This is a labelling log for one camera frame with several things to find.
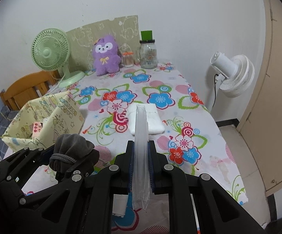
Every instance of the white folded cloth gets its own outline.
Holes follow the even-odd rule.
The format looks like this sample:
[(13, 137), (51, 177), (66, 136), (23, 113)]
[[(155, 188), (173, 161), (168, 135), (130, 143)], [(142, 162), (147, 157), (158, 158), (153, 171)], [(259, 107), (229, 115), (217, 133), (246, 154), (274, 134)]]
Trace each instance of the white folded cloth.
[(138, 106), (144, 106), (146, 110), (146, 118), (148, 121), (148, 133), (149, 134), (160, 134), (165, 131), (165, 127), (159, 117), (155, 104), (139, 104), (131, 103), (127, 109), (126, 116), (128, 117), (128, 128), (131, 134), (135, 134), (136, 126), (136, 111)]
[(127, 202), (128, 195), (114, 194), (112, 214), (114, 216), (124, 217), (126, 213)]

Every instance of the gray cord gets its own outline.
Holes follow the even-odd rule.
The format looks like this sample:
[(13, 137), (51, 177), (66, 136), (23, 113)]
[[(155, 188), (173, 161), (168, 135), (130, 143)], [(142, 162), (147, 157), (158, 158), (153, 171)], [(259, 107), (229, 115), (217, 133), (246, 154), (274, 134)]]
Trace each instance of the gray cord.
[(60, 160), (64, 163), (72, 163), (72, 164), (77, 162), (74, 158), (60, 153), (52, 154), (49, 160)]

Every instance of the floral bedsheet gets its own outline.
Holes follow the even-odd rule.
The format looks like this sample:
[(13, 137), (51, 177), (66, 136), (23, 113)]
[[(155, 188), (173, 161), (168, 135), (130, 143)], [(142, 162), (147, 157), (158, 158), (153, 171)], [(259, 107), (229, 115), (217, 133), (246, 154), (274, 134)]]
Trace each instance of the floral bedsheet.
[[(125, 151), (127, 141), (134, 140), (128, 130), (128, 106), (132, 102), (153, 103), (165, 124), (163, 134), (149, 136), (155, 141), (157, 151), (185, 173), (210, 174), (239, 204), (248, 201), (239, 170), (214, 119), (170, 63), (159, 64), (153, 70), (135, 65), (104, 76), (96, 76), (94, 70), (87, 71), (79, 82), (52, 93), (66, 90), (79, 103), (85, 118), (80, 135), (100, 151), (95, 172), (112, 164)], [(49, 167), (40, 167), (23, 191), (31, 194), (41, 190), (40, 187), (54, 185), (54, 176)], [(151, 195), (146, 211), (133, 210), (129, 196), (125, 217), (112, 218), (114, 233), (167, 233), (168, 226), (167, 196)]]

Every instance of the green jar lid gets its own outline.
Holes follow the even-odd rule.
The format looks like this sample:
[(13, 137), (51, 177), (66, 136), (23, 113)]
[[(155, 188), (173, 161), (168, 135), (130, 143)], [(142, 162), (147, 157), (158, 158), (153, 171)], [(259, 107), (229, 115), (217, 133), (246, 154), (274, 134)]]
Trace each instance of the green jar lid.
[(153, 39), (152, 31), (141, 31), (141, 39), (143, 41), (152, 40)]

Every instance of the tiled floor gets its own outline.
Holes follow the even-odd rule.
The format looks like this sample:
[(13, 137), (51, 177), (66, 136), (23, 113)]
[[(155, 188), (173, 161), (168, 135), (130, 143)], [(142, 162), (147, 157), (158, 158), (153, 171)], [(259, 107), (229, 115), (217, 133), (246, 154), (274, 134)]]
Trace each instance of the tiled floor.
[(249, 201), (243, 205), (243, 208), (262, 226), (270, 222), (270, 212), (265, 197), (265, 187), (256, 162), (243, 137), (234, 126), (219, 129), (233, 154), (244, 182)]

